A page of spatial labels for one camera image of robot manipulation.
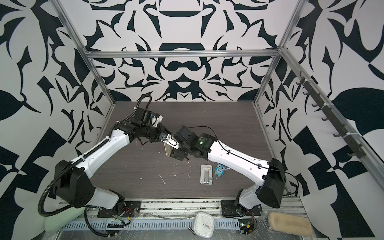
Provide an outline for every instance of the black mounting plate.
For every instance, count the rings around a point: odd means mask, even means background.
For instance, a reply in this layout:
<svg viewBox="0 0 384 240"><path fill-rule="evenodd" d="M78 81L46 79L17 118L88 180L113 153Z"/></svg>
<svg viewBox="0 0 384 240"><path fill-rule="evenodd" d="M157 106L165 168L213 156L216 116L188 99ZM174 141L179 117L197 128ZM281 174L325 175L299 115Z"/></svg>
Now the black mounting plate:
<svg viewBox="0 0 384 240"><path fill-rule="evenodd" d="M254 206L250 211L246 212L245 216L252 216L252 212L253 212L254 216L261 216L262 211L263 211L262 205L259 204L259 205Z"/></svg>
<svg viewBox="0 0 384 240"><path fill-rule="evenodd" d="M246 212L246 216L252 216L252 212L254 216L261 216L261 212L263 211L261 204L256 205L252 208L251 211ZM221 214L223 217L242 217L243 214L238 213L235 207L235 200L221 200Z"/></svg>
<svg viewBox="0 0 384 240"><path fill-rule="evenodd" d="M235 200L221 200L221 214L223 217L242 217L236 211Z"/></svg>
<svg viewBox="0 0 384 240"><path fill-rule="evenodd" d="M137 213L140 212L140 207L141 207L140 201L125 201L125 204L127 205L127 208L129 208L131 210L124 209L125 213L121 217L131 217L134 212L137 212ZM99 212L97 213L97 217L99 217L99 218L112 217L115 214L116 214L116 212L113 209L100 208Z"/></svg>

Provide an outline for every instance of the metal bracket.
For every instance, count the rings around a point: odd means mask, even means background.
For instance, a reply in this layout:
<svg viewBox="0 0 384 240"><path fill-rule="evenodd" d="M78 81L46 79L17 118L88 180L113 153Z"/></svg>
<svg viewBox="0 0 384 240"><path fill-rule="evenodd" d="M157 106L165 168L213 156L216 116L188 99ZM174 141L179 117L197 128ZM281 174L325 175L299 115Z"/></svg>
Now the metal bracket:
<svg viewBox="0 0 384 240"><path fill-rule="evenodd" d="M232 218L232 217L252 216L252 212L254 216L261 216L262 211L263 211L263 208L261 207L261 204L259 204L254 206L248 212L245 212L244 214L242 214L236 210L235 200L221 200L221 214L223 215L223 217Z"/></svg>
<svg viewBox="0 0 384 240"><path fill-rule="evenodd" d="M338 134L333 134L334 137L343 137L345 142L348 144L350 149L356 154L356 157L362 158L366 156L366 153L364 150L361 149L361 144L358 144L357 141L351 137L346 136L349 132L346 129L346 125L342 123L339 119L339 117L335 114L335 106L333 104L327 104L324 101L324 96L321 94L321 92L317 91L317 89L314 87L314 81L304 81L303 86L308 91L308 94L313 98L313 100L316 102L316 105L313 105L313 107L322 106L321 110L325 114L326 118L322 118L323 121L329 120Z"/></svg>
<svg viewBox="0 0 384 240"><path fill-rule="evenodd" d="M141 202L140 201L124 201L125 206L123 207L124 214L120 217L132 217L135 213L140 213ZM97 217L113 217L116 215L116 211L113 209L100 208L97 213Z"/></svg>

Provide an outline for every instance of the beige sponge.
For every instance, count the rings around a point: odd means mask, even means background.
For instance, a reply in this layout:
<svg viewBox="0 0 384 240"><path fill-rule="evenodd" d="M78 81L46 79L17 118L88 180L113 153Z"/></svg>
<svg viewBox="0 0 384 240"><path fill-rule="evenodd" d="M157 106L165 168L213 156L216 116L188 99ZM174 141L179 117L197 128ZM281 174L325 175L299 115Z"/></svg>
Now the beige sponge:
<svg viewBox="0 0 384 240"><path fill-rule="evenodd" d="M304 217L271 212L268 216L270 229L299 236L312 236L311 222Z"/></svg>

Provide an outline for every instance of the hook rack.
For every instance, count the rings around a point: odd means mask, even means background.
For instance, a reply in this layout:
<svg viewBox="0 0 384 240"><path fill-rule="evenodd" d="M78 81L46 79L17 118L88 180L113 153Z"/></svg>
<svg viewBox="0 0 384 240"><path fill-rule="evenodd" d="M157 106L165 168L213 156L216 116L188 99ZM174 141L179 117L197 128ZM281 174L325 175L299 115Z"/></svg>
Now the hook rack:
<svg viewBox="0 0 384 240"><path fill-rule="evenodd" d="M330 121L336 131L337 134L333 134L334 137L343 137L345 142L348 144L350 149L353 151L351 156L356 156L358 158L362 158L366 156L364 150L361 149L362 145L359 144L356 139L353 137L354 134L359 134L357 132L351 132L347 130L347 127L344 123L342 123L337 109L335 108L333 103L326 102L326 98L324 94L318 89L316 83L312 79L304 79L300 80L300 84L304 86L307 90L304 95L310 95L316 104L312 104L313 107L321 106L321 111L323 111L326 118L321 118L323 121Z"/></svg>

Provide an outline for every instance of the sponge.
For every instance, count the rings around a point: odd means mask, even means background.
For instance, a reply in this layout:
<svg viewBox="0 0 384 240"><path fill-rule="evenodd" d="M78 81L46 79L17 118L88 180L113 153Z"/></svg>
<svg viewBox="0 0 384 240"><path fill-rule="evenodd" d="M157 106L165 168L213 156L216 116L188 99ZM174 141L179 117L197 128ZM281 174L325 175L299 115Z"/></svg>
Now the sponge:
<svg viewBox="0 0 384 240"><path fill-rule="evenodd" d="M271 212L268 216L270 229L277 232L310 237L313 234L311 222L304 217L279 212Z"/></svg>
<svg viewBox="0 0 384 240"><path fill-rule="evenodd" d="M80 216L81 214L84 213L84 207L81 207L79 209L76 209L74 207L71 207L65 211L62 211L59 214L46 217L44 219L44 228L45 231L50 233L54 232L61 227L67 225L70 223L72 220Z"/></svg>

